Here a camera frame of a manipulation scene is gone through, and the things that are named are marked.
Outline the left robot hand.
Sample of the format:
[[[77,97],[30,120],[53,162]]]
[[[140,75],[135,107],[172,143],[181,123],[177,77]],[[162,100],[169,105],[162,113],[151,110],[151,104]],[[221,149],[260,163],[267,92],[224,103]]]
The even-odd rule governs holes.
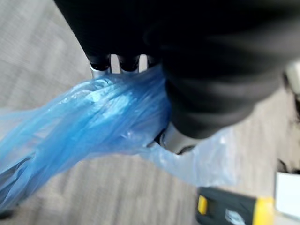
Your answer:
[[[116,54],[160,65],[172,105],[160,139],[180,154],[251,114],[300,56],[297,0],[57,0],[93,75]]]

